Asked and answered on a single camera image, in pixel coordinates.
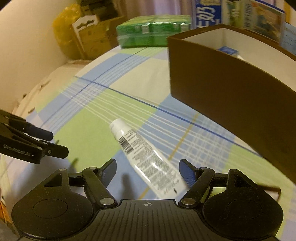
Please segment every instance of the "silver screw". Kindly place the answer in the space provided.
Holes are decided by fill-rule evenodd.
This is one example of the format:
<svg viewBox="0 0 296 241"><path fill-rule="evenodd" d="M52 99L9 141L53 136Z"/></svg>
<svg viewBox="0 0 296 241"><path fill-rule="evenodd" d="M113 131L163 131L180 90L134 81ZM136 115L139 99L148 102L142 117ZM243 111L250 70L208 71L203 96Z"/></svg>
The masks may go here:
<svg viewBox="0 0 296 241"><path fill-rule="evenodd" d="M186 206L190 206L190 205L193 205L195 203L195 200L193 198L187 197L187 198L183 198L181 200L181 203L183 203Z"/></svg>
<svg viewBox="0 0 296 241"><path fill-rule="evenodd" d="M105 197L105 198L102 198L102 199L100 200L100 203L102 203L102 204L105 205L105 206L108 206L108 205L111 205L111 204L115 203L115 201L114 201L114 199L112 199L112 198Z"/></svg>

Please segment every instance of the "small blue and white box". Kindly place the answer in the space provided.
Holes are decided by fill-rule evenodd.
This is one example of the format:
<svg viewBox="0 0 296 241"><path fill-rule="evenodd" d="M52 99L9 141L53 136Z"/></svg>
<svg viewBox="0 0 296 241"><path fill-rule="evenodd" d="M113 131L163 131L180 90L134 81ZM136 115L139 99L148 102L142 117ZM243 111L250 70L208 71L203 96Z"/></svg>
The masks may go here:
<svg viewBox="0 0 296 241"><path fill-rule="evenodd" d="M224 52L224 53L226 53L226 54L229 54L229 55L231 55L231 56L234 56L234 57L237 57L238 54L239 54L239 52L238 52L237 50L232 49L232 48L229 48L229 47L227 47L227 46L223 46L223 47L221 47L221 48L219 48L219 49L217 49L217 50L219 50L219 51L221 51L221 52Z"/></svg>

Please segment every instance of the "green tissue package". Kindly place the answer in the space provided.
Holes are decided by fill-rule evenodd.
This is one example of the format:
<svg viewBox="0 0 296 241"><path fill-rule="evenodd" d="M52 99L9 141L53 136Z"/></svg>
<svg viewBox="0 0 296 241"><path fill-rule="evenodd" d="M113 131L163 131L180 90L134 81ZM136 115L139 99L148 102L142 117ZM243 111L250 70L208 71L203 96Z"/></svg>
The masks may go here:
<svg viewBox="0 0 296 241"><path fill-rule="evenodd" d="M166 47L166 38L190 30L189 15L140 16L116 27L117 40L122 48Z"/></svg>

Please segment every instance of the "toothpaste tube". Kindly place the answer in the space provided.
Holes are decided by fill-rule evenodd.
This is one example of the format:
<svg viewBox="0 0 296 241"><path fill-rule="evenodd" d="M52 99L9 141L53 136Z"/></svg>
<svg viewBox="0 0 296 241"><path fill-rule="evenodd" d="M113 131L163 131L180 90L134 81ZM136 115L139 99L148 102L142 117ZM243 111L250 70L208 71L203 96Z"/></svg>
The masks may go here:
<svg viewBox="0 0 296 241"><path fill-rule="evenodd" d="M110 129L129 163L159 199L174 199L188 188L163 154L122 119L114 120Z"/></svg>

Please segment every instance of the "wall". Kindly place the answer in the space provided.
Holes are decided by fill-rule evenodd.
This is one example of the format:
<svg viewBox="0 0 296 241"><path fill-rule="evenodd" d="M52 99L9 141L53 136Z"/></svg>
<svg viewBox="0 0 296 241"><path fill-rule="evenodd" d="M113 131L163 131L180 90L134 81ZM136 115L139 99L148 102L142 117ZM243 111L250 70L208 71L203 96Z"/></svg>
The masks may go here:
<svg viewBox="0 0 296 241"><path fill-rule="evenodd" d="M52 21L75 0L12 0L0 11L0 109L12 111L17 99L67 62Z"/></svg>

